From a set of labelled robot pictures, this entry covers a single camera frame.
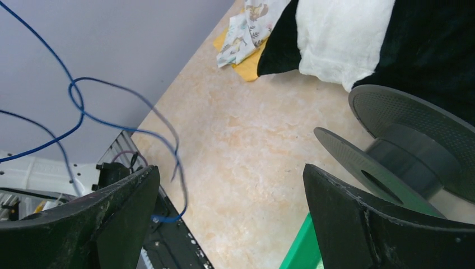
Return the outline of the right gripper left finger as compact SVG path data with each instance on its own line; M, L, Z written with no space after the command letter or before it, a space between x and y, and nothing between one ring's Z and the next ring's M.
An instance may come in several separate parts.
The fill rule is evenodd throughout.
M1 222L2 268L136 268L159 193L156 166L18 221Z

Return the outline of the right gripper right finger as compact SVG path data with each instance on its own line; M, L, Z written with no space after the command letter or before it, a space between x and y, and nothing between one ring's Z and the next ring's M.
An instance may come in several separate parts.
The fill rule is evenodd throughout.
M397 206L313 164L302 177L325 268L474 267L474 225Z

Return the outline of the dark grey filament spool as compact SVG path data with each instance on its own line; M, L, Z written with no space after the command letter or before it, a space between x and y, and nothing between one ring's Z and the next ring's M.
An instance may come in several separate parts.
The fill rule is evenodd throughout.
M360 85L350 108L372 143L359 149L317 127L323 147L374 195L439 217L430 199L442 189L474 201L474 127L421 98L390 87Z

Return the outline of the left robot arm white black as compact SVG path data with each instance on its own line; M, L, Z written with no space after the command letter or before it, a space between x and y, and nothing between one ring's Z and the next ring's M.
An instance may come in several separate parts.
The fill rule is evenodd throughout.
M106 186L118 171L125 173L127 168L118 163L66 165L63 161L24 156L1 162L1 188L81 197Z

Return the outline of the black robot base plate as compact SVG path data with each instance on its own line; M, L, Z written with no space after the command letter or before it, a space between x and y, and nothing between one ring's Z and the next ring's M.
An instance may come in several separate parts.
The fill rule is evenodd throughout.
M148 225L137 268L200 268L214 266L183 219L159 222L154 217Z

